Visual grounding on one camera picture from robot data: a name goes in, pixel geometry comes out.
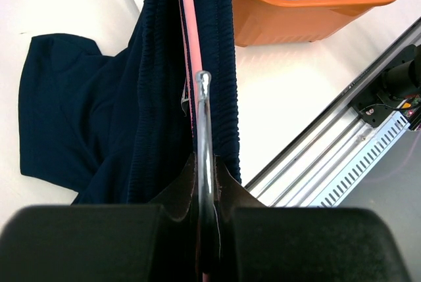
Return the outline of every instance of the gray floor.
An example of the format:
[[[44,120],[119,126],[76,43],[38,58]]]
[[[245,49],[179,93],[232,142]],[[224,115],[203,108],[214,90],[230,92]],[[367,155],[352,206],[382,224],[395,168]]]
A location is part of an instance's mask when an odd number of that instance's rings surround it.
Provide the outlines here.
[[[369,208],[388,224],[413,281],[421,281],[421,132],[407,132],[341,206]]]

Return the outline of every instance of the white tabletop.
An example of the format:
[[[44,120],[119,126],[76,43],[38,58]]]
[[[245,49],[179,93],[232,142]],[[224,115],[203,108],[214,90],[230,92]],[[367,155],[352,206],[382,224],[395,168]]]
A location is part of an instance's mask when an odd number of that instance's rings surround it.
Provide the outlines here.
[[[421,16],[420,4],[398,0],[374,9],[324,41],[237,49],[245,183]],[[23,206],[69,204],[76,196],[20,175],[17,98],[31,37],[82,35],[103,54],[115,55],[125,48],[137,17],[132,0],[0,0],[0,228]],[[292,122],[294,116],[299,120]]]

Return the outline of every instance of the clothing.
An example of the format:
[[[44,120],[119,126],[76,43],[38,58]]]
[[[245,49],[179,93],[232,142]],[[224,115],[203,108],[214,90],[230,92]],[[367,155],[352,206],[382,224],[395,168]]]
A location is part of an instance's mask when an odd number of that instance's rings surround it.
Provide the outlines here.
[[[212,74],[214,153],[239,181],[230,4],[195,0],[203,68]],[[180,21],[178,0],[145,0],[115,57],[83,37],[33,38],[19,92],[22,174],[79,192],[74,203],[148,202],[173,181],[195,145],[180,105]]]

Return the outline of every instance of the orange plastic basket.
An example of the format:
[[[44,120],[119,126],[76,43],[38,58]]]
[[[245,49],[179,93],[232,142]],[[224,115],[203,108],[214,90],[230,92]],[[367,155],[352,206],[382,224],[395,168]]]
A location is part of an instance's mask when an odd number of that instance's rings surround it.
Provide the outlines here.
[[[316,41],[395,0],[232,0],[235,44]]]

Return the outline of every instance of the cable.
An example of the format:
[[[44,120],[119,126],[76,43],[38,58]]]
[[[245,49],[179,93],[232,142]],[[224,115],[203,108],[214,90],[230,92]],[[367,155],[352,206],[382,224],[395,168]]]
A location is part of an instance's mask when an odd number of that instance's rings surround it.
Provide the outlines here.
[[[393,111],[408,111],[408,110],[414,110],[421,106],[421,102],[417,103],[416,105],[410,106],[408,108],[393,108],[392,106],[385,105],[384,103],[375,103],[370,106],[366,106],[364,109],[360,110],[360,112],[365,112],[367,110],[370,110],[373,106],[384,106],[385,108],[391,109]]]

